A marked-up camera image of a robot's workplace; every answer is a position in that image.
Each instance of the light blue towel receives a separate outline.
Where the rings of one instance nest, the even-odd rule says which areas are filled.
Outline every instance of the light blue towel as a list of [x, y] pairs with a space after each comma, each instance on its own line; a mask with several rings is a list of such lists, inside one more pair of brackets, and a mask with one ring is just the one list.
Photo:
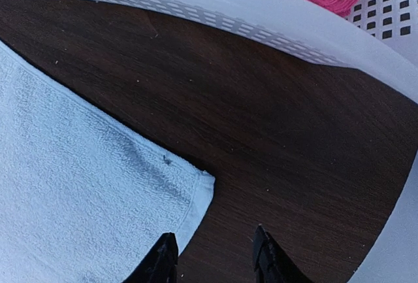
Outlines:
[[118, 283], [159, 236], [182, 251], [214, 178], [0, 42], [0, 282]]

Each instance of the wood grain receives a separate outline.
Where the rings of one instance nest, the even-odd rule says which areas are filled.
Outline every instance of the wood grain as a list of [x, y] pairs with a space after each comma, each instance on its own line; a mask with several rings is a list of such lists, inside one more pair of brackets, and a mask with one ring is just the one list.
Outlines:
[[254, 282], [251, 238], [261, 222], [312, 280], [346, 282], [418, 147], [417, 106], [364, 73], [172, 16], [0, 0], [0, 39], [217, 178], [180, 282]]

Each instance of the white plastic basket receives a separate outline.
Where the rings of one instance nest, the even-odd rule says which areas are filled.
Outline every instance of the white plastic basket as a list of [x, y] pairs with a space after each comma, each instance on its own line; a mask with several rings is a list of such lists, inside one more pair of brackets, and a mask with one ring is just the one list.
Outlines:
[[360, 0], [347, 20], [305, 0], [94, 0], [145, 8], [360, 69], [418, 103], [418, 0]]

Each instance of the square hole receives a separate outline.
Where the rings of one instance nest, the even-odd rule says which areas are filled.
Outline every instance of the square hole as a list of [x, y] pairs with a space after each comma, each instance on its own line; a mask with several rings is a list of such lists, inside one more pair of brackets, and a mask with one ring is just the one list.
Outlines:
[[400, 15], [400, 21], [403, 22], [404, 20], [410, 20], [411, 14], [410, 13], [403, 13]]
[[392, 29], [386, 30], [381, 34], [382, 39], [392, 38]]
[[401, 36], [409, 35], [410, 33], [411, 33], [411, 26], [402, 27], [400, 29], [400, 35]]
[[376, 22], [370, 22], [367, 24], [367, 29], [373, 29], [376, 28]]
[[387, 7], [383, 8], [383, 13], [389, 13], [392, 12], [392, 5], [388, 5]]
[[405, 8], [405, 7], [408, 7], [409, 5], [410, 5], [410, 0], [402, 1], [401, 3], [399, 3], [399, 8]]
[[392, 24], [392, 18], [391, 17], [385, 18], [383, 20], [383, 26], [391, 25], [391, 24]]

